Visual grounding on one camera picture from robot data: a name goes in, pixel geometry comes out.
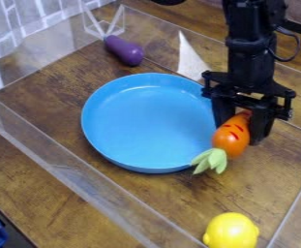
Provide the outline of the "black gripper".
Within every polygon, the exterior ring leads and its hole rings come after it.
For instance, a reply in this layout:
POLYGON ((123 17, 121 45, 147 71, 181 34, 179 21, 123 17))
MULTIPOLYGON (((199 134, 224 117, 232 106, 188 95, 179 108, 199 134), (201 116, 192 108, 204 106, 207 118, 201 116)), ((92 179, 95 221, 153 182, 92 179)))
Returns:
POLYGON ((288 120, 292 116, 292 99, 296 92, 269 78, 259 87, 247 88, 233 84, 228 73, 205 71, 201 73, 204 87, 201 95, 212 101, 216 127, 236 114, 236 108, 251 109, 249 144, 257 145, 269 135, 275 119, 288 120))

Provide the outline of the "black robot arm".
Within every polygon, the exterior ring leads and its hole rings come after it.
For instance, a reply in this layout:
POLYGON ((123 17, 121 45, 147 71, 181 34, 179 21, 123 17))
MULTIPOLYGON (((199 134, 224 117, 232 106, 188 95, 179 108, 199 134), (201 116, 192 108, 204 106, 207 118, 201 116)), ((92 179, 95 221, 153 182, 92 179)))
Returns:
POLYGON ((284 0, 223 0, 229 27, 228 71, 201 74, 201 95, 212 102, 215 124, 223 125, 236 109, 251 111, 248 129, 252 145, 269 135, 276 119, 292 115, 296 92, 275 81, 277 34, 291 35, 285 23, 284 0))

